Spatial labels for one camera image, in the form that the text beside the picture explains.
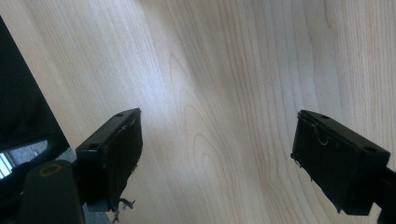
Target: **light wood surface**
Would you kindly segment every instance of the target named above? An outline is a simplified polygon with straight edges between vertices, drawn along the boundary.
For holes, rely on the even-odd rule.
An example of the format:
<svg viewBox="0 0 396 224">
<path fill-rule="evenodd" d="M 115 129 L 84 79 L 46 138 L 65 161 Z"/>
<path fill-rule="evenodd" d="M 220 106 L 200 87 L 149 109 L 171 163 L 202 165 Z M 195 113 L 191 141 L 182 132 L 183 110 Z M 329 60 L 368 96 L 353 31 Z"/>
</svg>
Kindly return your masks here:
<svg viewBox="0 0 396 224">
<path fill-rule="evenodd" d="M 142 109 L 121 223 L 376 222 L 376 206 L 338 215 L 290 153 L 301 109 L 395 152 L 394 1 L 3 0 L 0 14 L 73 148 Z"/>
</svg>

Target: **black plastic part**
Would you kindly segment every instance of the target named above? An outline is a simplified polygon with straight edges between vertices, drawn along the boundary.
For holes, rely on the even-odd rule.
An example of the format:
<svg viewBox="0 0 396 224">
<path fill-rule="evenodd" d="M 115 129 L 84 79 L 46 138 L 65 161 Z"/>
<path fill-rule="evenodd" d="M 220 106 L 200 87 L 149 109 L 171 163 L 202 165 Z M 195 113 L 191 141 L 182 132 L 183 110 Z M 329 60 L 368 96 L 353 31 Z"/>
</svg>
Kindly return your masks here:
<svg viewBox="0 0 396 224">
<path fill-rule="evenodd" d="M 291 157 L 311 176 L 338 212 L 367 216 L 377 198 L 389 152 L 337 121 L 302 110 Z"/>
<path fill-rule="evenodd" d="M 50 161 L 28 173 L 18 223 L 84 223 L 70 162 Z"/>
<path fill-rule="evenodd" d="M 139 108 L 113 116 L 77 149 L 78 185 L 90 211 L 115 211 L 142 153 Z"/>
</svg>

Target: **wooden table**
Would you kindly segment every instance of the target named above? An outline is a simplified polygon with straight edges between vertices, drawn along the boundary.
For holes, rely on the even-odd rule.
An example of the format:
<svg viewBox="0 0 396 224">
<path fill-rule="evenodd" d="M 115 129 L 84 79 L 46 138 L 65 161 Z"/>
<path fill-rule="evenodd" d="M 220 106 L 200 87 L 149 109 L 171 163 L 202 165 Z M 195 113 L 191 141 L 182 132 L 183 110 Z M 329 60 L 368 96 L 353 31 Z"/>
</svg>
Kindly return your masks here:
<svg viewBox="0 0 396 224">
<path fill-rule="evenodd" d="M 0 14 L 72 148 L 142 109 L 121 223 L 376 222 L 376 206 L 338 215 L 290 152 L 301 109 L 394 152 L 394 1 L 4 0 Z"/>
</svg>

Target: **screw hole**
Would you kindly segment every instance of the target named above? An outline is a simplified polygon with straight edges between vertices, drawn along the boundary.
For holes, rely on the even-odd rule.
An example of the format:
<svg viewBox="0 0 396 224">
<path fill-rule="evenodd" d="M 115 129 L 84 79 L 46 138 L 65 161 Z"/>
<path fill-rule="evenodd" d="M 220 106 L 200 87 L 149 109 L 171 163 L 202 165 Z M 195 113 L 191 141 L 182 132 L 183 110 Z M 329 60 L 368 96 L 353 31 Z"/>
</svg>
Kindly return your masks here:
<svg viewBox="0 0 396 224">
<path fill-rule="evenodd" d="M 376 153 L 376 149 L 373 148 L 373 147 L 364 147 L 364 150 L 369 151 L 369 152 Z"/>
<path fill-rule="evenodd" d="M 88 148 L 96 148 L 96 147 L 99 147 L 99 145 L 98 145 L 98 144 L 90 144 L 90 145 L 88 146 Z"/>
</svg>

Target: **yellow circle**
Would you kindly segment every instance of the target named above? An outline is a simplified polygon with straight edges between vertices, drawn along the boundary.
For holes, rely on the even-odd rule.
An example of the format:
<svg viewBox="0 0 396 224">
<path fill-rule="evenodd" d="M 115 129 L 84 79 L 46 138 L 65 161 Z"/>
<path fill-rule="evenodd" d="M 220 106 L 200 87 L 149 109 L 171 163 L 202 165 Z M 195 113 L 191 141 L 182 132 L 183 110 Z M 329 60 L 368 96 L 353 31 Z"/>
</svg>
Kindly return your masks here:
<svg viewBox="0 0 396 224">
<path fill-rule="evenodd" d="M 54 174 L 58 173 L 60 170 L 62 170 L 62 165 L 60 165 L 58 163 L 54 163 L 54 164 L 51 164 L 51 165 L 41 168 L 38 171 L 38 174 L 40 176 L 47 177 L 49 175 L 54 175 Z"/>
</svg>

